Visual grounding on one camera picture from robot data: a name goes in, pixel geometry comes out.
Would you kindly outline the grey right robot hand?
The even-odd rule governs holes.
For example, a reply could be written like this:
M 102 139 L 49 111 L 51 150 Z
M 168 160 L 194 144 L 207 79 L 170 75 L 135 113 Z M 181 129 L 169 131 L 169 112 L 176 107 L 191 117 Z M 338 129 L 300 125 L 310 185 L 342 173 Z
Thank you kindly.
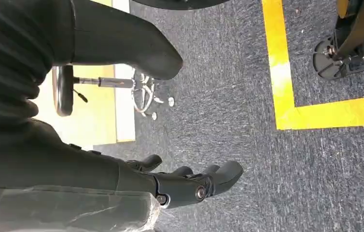
M 120 159 L 61 141 L 35 120 L 32 102 L 52 67 L 125 63 L 169 80 L 182 58 L 152 23 L 91 0 L 0 0 L 0 185 L 142 190 L 170 197 L 170 206 L 196 204 L 228 191 L 241 177 L 236 161 L 202 174 L 135 171 Z

